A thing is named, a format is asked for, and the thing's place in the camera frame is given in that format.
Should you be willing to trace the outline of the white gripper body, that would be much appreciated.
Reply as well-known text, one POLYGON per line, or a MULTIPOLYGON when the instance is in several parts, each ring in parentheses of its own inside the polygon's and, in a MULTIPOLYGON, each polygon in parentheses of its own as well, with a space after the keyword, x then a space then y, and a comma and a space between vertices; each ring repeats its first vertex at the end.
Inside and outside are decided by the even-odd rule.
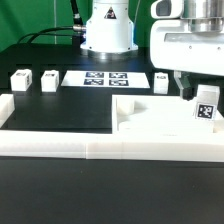
POLYGON ((194 33, 186 20, 158 20, 150 34, 156 68, 224 76, 224 31, 194 33))

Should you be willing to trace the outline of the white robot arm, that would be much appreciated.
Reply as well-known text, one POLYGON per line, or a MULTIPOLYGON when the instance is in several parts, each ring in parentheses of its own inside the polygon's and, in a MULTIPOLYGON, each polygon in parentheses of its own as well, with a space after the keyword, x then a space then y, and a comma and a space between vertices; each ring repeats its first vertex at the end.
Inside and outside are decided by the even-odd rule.
MULTIPOLYGON (((81 49, 101 59, 138 50, 129 0, 93 0, 81 49)), ((224 76, 224 0, 155 0, 150 61, 157 69, 224 76)))

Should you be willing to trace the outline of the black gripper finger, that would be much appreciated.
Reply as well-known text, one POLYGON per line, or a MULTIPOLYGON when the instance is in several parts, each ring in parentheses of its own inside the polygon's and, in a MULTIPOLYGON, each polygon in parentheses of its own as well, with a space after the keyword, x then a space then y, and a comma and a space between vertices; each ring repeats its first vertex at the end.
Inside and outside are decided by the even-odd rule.
POLYGON ((190 83, 189 74, 187 72, 175 71, 174 80, 179 88, 180 97, 184 100, 191 100, 194 96, 194 91, 190 83))

